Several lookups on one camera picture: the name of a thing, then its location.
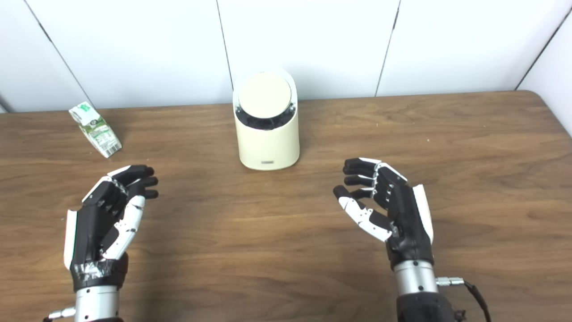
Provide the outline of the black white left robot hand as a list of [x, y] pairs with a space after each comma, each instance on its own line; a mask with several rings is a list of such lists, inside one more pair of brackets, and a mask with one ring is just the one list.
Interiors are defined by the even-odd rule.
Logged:
[[77, 292], [90, 287], [121, 289], [145, 204], [156, 199], [159, 180], [147, 165], [129, 165], [101, 177], [66, 218], [63, 261]]

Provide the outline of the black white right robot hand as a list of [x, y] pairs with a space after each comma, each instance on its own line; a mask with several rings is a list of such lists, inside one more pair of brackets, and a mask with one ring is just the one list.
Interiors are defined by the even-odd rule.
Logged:
[[346, 214], [385, 243], [392, 268], [406, 261], [434, 265], [433, 223], [422, 185], [411, 186], [388, 163], [365, 157], [345, 160], [343, 185], [333, 193]]

